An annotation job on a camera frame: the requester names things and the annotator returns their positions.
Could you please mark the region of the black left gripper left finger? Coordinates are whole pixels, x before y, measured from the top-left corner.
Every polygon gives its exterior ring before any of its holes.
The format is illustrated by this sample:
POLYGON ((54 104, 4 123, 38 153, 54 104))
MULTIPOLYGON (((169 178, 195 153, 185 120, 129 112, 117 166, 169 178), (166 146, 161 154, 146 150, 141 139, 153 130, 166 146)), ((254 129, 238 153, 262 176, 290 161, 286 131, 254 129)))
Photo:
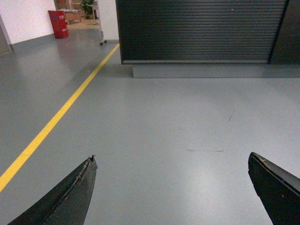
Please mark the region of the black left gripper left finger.
POLYGON ((83 225, 97 174, 95 156, 77 166, 10 225, 83 225))

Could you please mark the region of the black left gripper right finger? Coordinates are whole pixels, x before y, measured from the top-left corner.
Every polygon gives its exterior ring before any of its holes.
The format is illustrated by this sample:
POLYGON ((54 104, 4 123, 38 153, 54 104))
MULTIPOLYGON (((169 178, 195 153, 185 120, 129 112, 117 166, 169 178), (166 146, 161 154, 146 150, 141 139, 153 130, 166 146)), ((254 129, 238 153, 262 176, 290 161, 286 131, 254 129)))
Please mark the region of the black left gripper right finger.
POLYGON ((251 152, 248 174, 274 225, 300 223, 300 179, 261 155, 251 152))

